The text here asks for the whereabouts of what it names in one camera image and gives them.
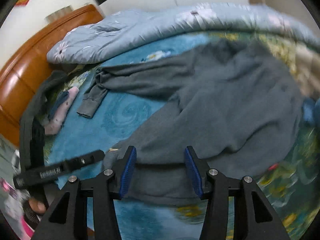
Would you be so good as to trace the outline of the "person's left hand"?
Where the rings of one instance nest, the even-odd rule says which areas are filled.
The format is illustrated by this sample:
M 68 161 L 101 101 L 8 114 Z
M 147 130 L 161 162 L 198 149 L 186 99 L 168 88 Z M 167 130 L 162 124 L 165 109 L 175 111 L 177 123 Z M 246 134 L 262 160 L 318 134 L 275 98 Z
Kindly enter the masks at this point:
M 29 198 L 28 203 L 31 209 L 38 214 L 44 214 L 47 210 L 43 202 L 36 200 L 35 198 Z

